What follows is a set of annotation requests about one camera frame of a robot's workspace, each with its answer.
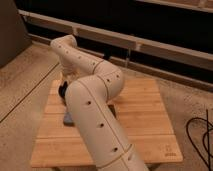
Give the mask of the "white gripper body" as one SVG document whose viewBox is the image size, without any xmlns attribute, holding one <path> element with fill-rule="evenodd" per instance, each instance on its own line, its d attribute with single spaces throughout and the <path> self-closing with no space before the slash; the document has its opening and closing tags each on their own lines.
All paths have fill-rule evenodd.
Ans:
<svg viewBox="0 0 213 171">
<path fill-rule="evenodd" d="M 61 84 L 67 83 L 68 85 L 70 85 L 73 81 L 77 80 L 78 78 L 79 72 L 77 68 L 75 67 L 62 68 Z"/>
</svg>

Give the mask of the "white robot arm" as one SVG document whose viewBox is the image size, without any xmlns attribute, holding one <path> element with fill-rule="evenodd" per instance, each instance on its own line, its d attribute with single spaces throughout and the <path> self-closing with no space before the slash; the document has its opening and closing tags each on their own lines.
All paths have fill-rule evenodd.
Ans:
<svg viewBox="0 0 213 171">
<path fill-rule="evenodd" d="M 64 80 L 77 69 L 86 73 L 68 83 L 65 102 L 97 170 L 149 171 L 107 105 L 124 87 L 120 68 L 79 50 L 72 35 L 52 40 L 51 48 L 59 56 Z"/>
</svg>

